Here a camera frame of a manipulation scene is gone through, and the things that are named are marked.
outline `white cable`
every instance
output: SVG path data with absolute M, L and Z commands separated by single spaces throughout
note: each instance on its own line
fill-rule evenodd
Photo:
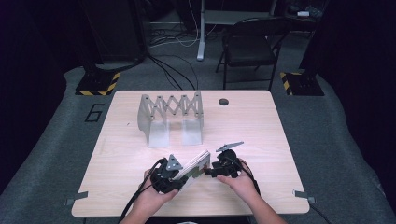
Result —
M 178 38 L 176 38 L 176 40 L 178 40 L 179 43 L 180 43 L 182 46 L 184 46 L 184 47 L 190 47 L 190 46 L 192 46 L 192 45 L 195 44 L 195 42 L 199 39 L 198 24 L 197 24 L 197 21 L 195 20 L 194 13 L 192 12 L 191 0 L 189 0 L 189 6 L 190 6 L 190 12 L 191 12 L 191 15 L 192 15 L 192 19 L 194 20 L 194 25 L 195 25 L 195 30 L 196 30 L 197 36 L 195 37 L 195 40 L 194 40 L 191 44 L 189 44 L 189 45 L 184 45 L 184 44 L 182 44 L 182 41 L 180 41 Z
M 197 40 L 194 39 L 194 40 L 179 40 L 179 41 L 174 41 L 174 42 L 165 42 L 165 43 L 161 43 L 161 44 L 158 44 L 158 45 L 150 46 L 150 48 L 159 47 L 159 46 L 165 45 L 165 44 L 180 44 L 181 42 L 191 42 L 191 41 L 193 41 L 195 43 Z
M 220 9 L 220 11 L 222 11 L 223 7 L 224 7 L 224 0 L 222 0 L 222 2 L 221 2 L 221 9 Z M 212 31 L 216 28 L 216 26 L 217 26 L 217 24 L 215 24 L 215 26 L 213 26 L 213 28 L 205 35 L 205 37 L 207 37 L 208 35 L 210 35 L 210 33 L 212 33 Z

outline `gray carpet floor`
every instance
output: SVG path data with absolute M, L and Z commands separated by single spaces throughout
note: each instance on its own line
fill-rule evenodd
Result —
M 272 89 L 282 125 L 306 192 L 317 199 L 315 207 L 332 223 L 396 223 L 375 172 L 365 163 L 350 136 L 343 107 L 332 87 L 318 77 L 325 96 L 288 96 L 280 72 L 298 72 L 308 44 L 306 35 L 290 34 L 280 54 Z M 196 83 L 199 90 L 220 90 L 222 73 L 215 69 L 221 54 L 220 37 L 206 41 L 205 60 L 196 61 L 198 43 L 190 47 L 166 44 L 149 51 Z M 107 64 L 116 67 L 120 64 Z M 247 72 L 236 69 L 235 73 Z M 64 77 L 67 89 L 46 131 L 32 153 L 0 196 L 0 223 L 82 223 L 71 215 L 67 198 L 78 192 L 112 97 L 77 96 L 82 68 Z M 185 90 L 190 84 L 175 79 Z M 250 88 L 234 86 L 237 89 Z M 254 88 L 266 89 L 266 84 Z M 124 71 L 115 91 L 173 90 L 161 68 L 146 59 Z M 94 104 L 103 111 L 98 122 L 84 122 Z M 311 209 L 303 215 L 282 215 L 289 223 L 326 223 Z M 117 223 L 117 217 L 88 218 L 87 223 Z

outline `finger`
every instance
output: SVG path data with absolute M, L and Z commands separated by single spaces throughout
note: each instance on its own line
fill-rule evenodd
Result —
M 148 175 L 149 175 L 149 170 L 145 171 L 143 180 L 144 180 L 144 179 L 146 178 L 146 176 L 148 176 Z M 150 177 L 148 176 L 148 179 L 147 179 L 145 185 L 143 186 L 143 188 L 148 187 L 149 185 L 151 185 L 151 179 L 150 179 Z
M 178 194 L 178 189 L 174 189 L 172 191 L 169 191 L 165 194 L 163 194 L 163 200 L 165 202 L 171 201 L 176 195 Z
M 238 158 L 238 160 L 241 161 L 240 163 L 242 164 L 242 167 L 243 167 L 245 170 L 250 171 L 250 168 L 248 167 L 248 164 L 247 164 L 246 161 L 242 160 L 241 158 Z M 244 174 L 246 173 L 246 172 L 244 171 L 244 169 L 241 170 L 241 175 L 244 175 Z
M 216 178 L 221 182 L 224 183 L 232 188 L 232 179 L 230 177 L 224 175 L 217 175 Z

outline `yellow and black hazard tape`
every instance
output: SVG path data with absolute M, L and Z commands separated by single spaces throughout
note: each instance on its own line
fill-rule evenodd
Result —
M 290 84 L 286 77 L 286 74 L 299 76 L 301 73 L 283 73 L 283 72 L 280 73 L 280 77 L 282 78 L 283 87 L 285 88 L 286 94 L 293 95 L 293 92 L 291 91 L 291 87 L 290 87 Z
M 106 91 L 76 91 L 76 95 L 109 95 L 113 92 L 114 88 L 116 88 L 117 81 L 119 80 L 120 73 L 114 75 L 113 79 L 111 80 L 110 85 L 108 86 Z

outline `dark curtain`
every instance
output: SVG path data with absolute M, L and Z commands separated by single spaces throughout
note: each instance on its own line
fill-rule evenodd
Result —
M 46 0 L 0 3 L 1 192 L 62 101 L 64 73 L 80 66 L 64 34 L 60 10 L 65 3 Z M 75 9 L 72 12 L 75 16 L 82 15 L 77 1 L 68 4 Z
M 334 88 L 348 129 L 396 211 L 396 5 L 331 0 L 302 61 Z

